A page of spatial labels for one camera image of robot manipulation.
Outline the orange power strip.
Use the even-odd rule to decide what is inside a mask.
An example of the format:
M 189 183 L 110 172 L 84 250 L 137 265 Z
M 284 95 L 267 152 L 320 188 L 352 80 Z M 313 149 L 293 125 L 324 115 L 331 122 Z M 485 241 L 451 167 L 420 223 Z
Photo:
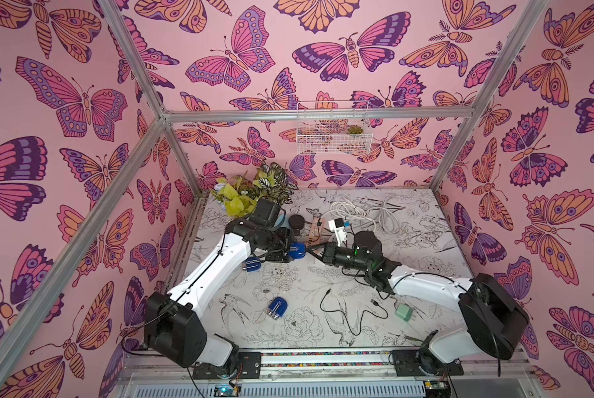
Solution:
M 307 239 L 308 246 L 326 243 L 328 239 L 329 236 L 326 234 L 325 230 L 325 219 L 315 217 L 310 224 L 310 231 Z

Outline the green charger adapter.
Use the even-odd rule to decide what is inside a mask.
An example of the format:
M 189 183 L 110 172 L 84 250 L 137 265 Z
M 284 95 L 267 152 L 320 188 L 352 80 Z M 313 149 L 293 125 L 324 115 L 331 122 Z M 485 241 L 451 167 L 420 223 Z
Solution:
M 395 308 L 395 315 L 404 322 L 409 322 L 414 315 L 414 311 L 406 304 L 398 304 Z

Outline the blue clip bottom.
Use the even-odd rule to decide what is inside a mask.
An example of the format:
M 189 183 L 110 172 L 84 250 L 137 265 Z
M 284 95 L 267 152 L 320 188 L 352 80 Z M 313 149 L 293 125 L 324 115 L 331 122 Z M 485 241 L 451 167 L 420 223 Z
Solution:
M 287 308 L 288 303 L 286 302 L 286 300 L 282 297 L 277 297 L 274 298 L 267 307 L 266 314 L 274 320 L 277 320 L 278 318 L 284 316 Z

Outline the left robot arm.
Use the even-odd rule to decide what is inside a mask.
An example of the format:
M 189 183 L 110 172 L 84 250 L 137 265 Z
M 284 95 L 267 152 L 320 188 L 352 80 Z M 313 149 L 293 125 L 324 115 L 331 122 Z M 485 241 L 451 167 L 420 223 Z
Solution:
M 211 337 L 202 324 L 207 305 L 245 260 L 257 250 L 266 258 L 286 255 L 290 234 L 280 233 L 281 206 L 260 199 L 254 211 L 230 221 L 222 238 L 200 265 L 168 293 L 154 293 L 146 302 L 144 344 L 182 368 L 211 366 L 222 375 L 237 368 L 239 346 Z

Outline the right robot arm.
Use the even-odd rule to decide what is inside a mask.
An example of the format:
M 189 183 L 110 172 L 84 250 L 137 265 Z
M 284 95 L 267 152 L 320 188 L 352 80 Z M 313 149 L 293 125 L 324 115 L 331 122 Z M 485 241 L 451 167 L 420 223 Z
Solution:
M 452 278 L 415 270 L 385 257 L 373 232 L 359 232 L 350 247 L 326 242 L 307 252 L 325 265 L 357 271 L 380 293 L 425 300 L 461 315 L 460 324 L 430 333 L 416 350 L 414 363 L 426 375 L 481 353 L 498 362 L 511 359 L 529 323 L 529 315 L 494 277 Z

